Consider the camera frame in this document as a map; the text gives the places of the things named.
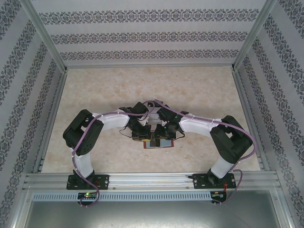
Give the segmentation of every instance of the enclosure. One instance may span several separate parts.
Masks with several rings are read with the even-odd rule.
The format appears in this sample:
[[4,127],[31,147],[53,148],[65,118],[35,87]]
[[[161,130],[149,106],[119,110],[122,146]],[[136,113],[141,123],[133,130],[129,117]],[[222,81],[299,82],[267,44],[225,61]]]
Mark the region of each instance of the enclosure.
[[[303,0],[0,4],[1,227],[304,227]],[[91,152],[107,190],[80,208],[63,131],[154,99],[250,132],[236,194],[214,207],[188,178],[219,157],[211,138],[144,149],[111,129]]]

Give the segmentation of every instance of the aluminum frame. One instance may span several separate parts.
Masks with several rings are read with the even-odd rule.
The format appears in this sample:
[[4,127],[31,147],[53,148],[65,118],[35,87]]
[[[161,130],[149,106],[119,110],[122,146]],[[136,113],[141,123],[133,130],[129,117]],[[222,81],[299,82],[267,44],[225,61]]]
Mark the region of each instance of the aluminum frame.
[[[211,189],[194,189],[193,180],[188,176],[195,172],[172,173],[107,173],[109,189],[103,192],[204,192]],[[29,214],[33,195],[36,192],[86,192],[85,190],[67,190],[68,173],[29,173],[25,177],[20,199],[11,228],[24,227]],[[240,173],[234,173],[236,182]],[[239,191],[269,190],[275,211],[282,228],[294,228],[295,225],[282,191],[276,171],[244,171]]]

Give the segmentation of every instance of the metal bar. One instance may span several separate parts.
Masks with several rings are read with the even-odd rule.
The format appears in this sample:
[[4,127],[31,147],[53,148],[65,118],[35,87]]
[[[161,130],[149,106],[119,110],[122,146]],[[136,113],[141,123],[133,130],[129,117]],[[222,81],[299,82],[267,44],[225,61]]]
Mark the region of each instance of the metal bar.
[[22,7],[24,8],[25,12],[27,13],[28,17],[32,21],[33,25],[35,26],[38,34],[42,38],[43,42],[47,46],[48,50],[50,51],[52,57],[54,58],[57,66],[63,72],[66,69],[66,65],[58,52],[51,36],[49,35],[47,29],[45,28],[41,18],[39,17],[36,9],[34,8],[31,0],[20,0]]
[[[96,173],[98,175],[111,175],[111,177],[119,177],[119,176],[136,176],[136,177],[142,177],[142,176],[180,176],[180,175],[192,175],[194,173],[207,173],[207,172],[114,172],[114,173]],[[262,175],[276,175],[276,171],[243,171],[244,176],[248,175],[257,175],[257,174],[262,174]],[[42,177],[42,178],[47,178],[47,177],[59,177],[59,176],[64,176],[68,177],[72,173],[27,173],[26,174],[26,179],[28,177]]]
[[270,196],[281,228],[295,228],[282,190],[271,190]]
[[18,205],[14,213],[11,228],[24,228],[29,215],[29,209],[32,203],[33,192],[27,191],[20,194]]
[[[193,172],[184,173],[108,173],[108,191],[189,191],[194,190],[192,179],[188,176]],[[23,191],[62,191],[67,192],[67,178],[70,174],[36,173],[27,174]],[[281,188],[275,171],[245,171],[239,190],[273,190]]]
[[[37,192],[32,201],[38,202],[75,202],[77,192]],[[196,201],[212,200],[210,191],[175,192],[103,192],[98,201]]]
[[243,46],[241,47],[236,57],[236,60],[234,62],[234,67],[236,69],[238,69],[241,63],[243,62],[243,59],[245,58],[247,52],[249,51],[253,41],[257,38],[260,29],[262,28],[265,20],[267,19],[270,11],[272,10],[276,2],[277,2],[276,0],[266,0],[254,25],[252,26],[248,36],[246,37]]
[[126,68],[126,67],[224,67],[230,66],[230,63],[185,63],[185,64],[107,64],[107,65],[69,65],[68,69],[84,69],[84,68]]
[[260,137],[259,137],[258,132],[257,132],[257,127],[255,125],[255,122],[254,122],[254,119],[253,119],[253,116],[252,116],[252,113],[251,113],[251,110],[250,110],[250,107],[249,107],[248,100],[246,99],[244,88],[243,88],[243,86],[241,84],[241,81],[240,81],[238,71],[233,69],[232,70],[232,75],[233,75],[234,82],[236,84],[237,93],[238,93],[239,99],[241,101],[241,105],[242,105],[244,115],[245,115],[245,118],[246,118],[246,121],[247,121],[249,132],[256,139],[257,146],[258,146],[257,152],[261,156],[261,160],[262,160],[264,169],[266,171],[268,171],[268,170],[270,170],[270,168],[269,168],[269,165],[268,165],[268,162],[267,162],[267,158],[265,156],[265,152],[263,150],[262,143],[260,141]]
[[62,96],[62,93],[63,93],[63,89],[64,89],[64,86],[65,86],[65,83],[66,83],[66,79],[67,79],[67,71],[64,73],[64,75],[61,78],[60,86],[59,86],[59,89],[58,89],[56,97],[55,97],[55,104],[54,104],[54,106],[52,108],[52,112],[50,114],[50,121],[48,122],[48,125],[47,125],[46,135],[43,139],[41,149],[38,153],[37,161],[36,161],[36,164],[34,166],[33,172],[38,172],[39,171],[39,167],[41,165],[41,159],[42,159],[42,157],[45,157],[45,155],[47,153],[49,140],[51,138],[52,130],[53,130],[54,123],[55,123],[55,118],[56,118],[57,111],[58,111],[58,108],[59,108],[60,99],[61,99],[61,96]]

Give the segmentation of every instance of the floral border pattern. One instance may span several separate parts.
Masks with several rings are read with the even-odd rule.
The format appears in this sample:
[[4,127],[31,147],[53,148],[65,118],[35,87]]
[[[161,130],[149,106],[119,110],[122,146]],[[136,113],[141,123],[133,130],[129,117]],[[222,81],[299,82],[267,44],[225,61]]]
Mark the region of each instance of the floral border pattern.
[[63,60],[155,59],[155,58],[235,58],[238,50],[144,50],[61,52]]
[[301,38],[304,39],[304,7],[299,0],[279,0],[279,3],[284,8],[284,11],[288,14],[290,20],[294,24],[294,27],[301,34]]
[[15,138],[19,122],[28,103],[29,96],[33,90],[43,60],[47,55],[47,51],[47,47],[42,42],[33,60],[32,66],[29,69],[28,75],[24,81],[13,111],[11,112],[9,122],[6,124],[7,128],[5,128],[3,131],[0,141],[0,171],[2,170],[2,166],[6,161],[5,158],[7,157],[8,152],[10,151],[10,145],[12,144],[12,140]]
[[278,28],[278,25],[275,23],[272,16],[269,16],[266,19],[264,29],[271,39],[277,54],[280,56],[281,62],[289,74],[297,93],[300,95],[302,104],[304,105],[304,77],[303,70],[298,64],[298,60],[295,58],[291,48],[284,39],[282,32]]
[[11,23],[15,19],[17,13],[21,9],[18,0],[7,0],[0,10],[0,40],[3,39],[5,33],[9,29]]
[[254,21],[258,9],[159,9],[39,13],[45,25],[123,22]]
[[12,79],[15,77],[17,70],[20,67],[21,61],[32,42],[32,39],[36,33],[36,29],[32,22],[28,20],[21,36],[19,37],[11,55],[9,56],[6,65],[3,67],[0,75],[0,106],[5,98],[7,90],[10,88]]
[[51,35],[58,44],[98,44],[129,42],[244,41],[247,32],[126,32]]
[[299,124],[295,121],[293,111],[290,109],[279,80],[272,69],[269,59],[259,39],[256,39],[253,42],[252,48],[256,54],[260,66],[263,69],[263,73],[265,74],[265,78],[268,82],[270,90],[274,95],[277,107],[281,112],[283,121],[285,122],[287,132],[290,135],[290,139],[292,139],[295,151],[298,153],[298,158],[302,161],[301,165],[304,166],[304,137],[302,132],[299,130]]
[[[11,178],[9,180],[9,185],[7,186],[7,191],[4,194],[4,200],[1,202],[2,206],[0,208],[0,227],[5,227],[5,223],[7,222],[10,214],[11,207],[13,205],[14,198],[16,196],[16,192],[18,190],[19,180],[21,178],[21,174],[24,170],[24,166],[26,164],[28,154],[30,152],[30,148],[32,146],[33,138],[36,132],[36,128],[38,126],[43,106],[48,96],[48,91],[50,89],[50,85],[54,78],[54,73],[57,66],[54,60],[51,61],[49,69],[47,71],[46,78],[42,85],[38,100],[35,105],[35,109],[32,114],[32,118],[29,122],[28,129],[26,130],[26,135],[24,136],[24,140],[22,142],[22,147],[20,148],[18,158],[13,168],[13,172],[11,174]],[[51,103],[51,107],[53,106],[55,96],[53,96],[53,101]]]
[[[266,104],[265,97],[262,92],[262,88],[260,87],[257,76],[254,72],[254,69],[252,67],[252,64],[249,60],[249,57],[246,56],[243,65],[245,67],[247,76],[249,77],[249,81],[251,83],[251,87],[253,89],[257,104],[259,106],[263,121],[265,123],[265,127],[267,130],[267,133],[270,138],[270,142],[273,146],[273,149],[275,151],[275,155],[278,161],[278,165],[281,169],[281,172],[283,173],[284,180],[286,182],[286,186],[288,188],[288,192],[291,196],[291,200],[293,201],[294,209],[296,210],[296,214],[299,217],[300,224],[304,226],[304,202],[303,197],[300,196],[300,188],[297,187],[297,182],[295,181],[295,175],[292,173],[292,168],[290,166],[290,162],[287,159],[287,155],[285,153],[285,150],[282,146],[282,142],[280,140],[280,136],[278,131],[276,130],[276,126],[274,124],[274,121],[272,119],[272,116],[270,114],[268,105]],[[245,89],[245,85],[243,82],[243,79],[241,77],[241,81],[243,84],[243,87]]]

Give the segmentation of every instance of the white arm segment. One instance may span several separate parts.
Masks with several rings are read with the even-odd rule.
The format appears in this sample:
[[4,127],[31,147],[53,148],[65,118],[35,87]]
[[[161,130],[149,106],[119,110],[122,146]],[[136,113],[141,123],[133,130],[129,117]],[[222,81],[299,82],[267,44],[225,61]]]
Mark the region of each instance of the white arm segment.
[[[118,109],[115,112],[118,112],[118,114],[110,114],[110,115],[105,115],[101,116],[98,118],[101,122],[103,122],[103,128],[101,132],[111,129],[111,128],[116,128],[116,127],[125,127],[130,119],[129,116],[119,114],[119,113],[124,113],[124,111]],[[93,113],[93,116],[96,117],[100,114]],[[78,171],[85,177],[87,178],[92,172],[93,172],[93,167],[91,164],[91,158],[90,158],[90,153],[87,153],[85,155],[77,156],[75,154],[75,162],[78,168]]]
[[183,117],[180,120],[180,127],[184,132],[194,132],[208,137],[211,137],[210,131],[213,127],[216,127],[217,125],[218,124],[216,123],[211,123],[203,120],[195,120],[187,117]]
[[[180,127],[184,132],[194,132],[204,136],[211,137],[210,131],[213,127],[218,126],[216,123],[210,123],[203,120],[195,120],[187,117],[183,117],[180,120]],[[214,165],[211,167],[211,172],[218,178],[223,178],[234,164],[231,164],[219,157]]]

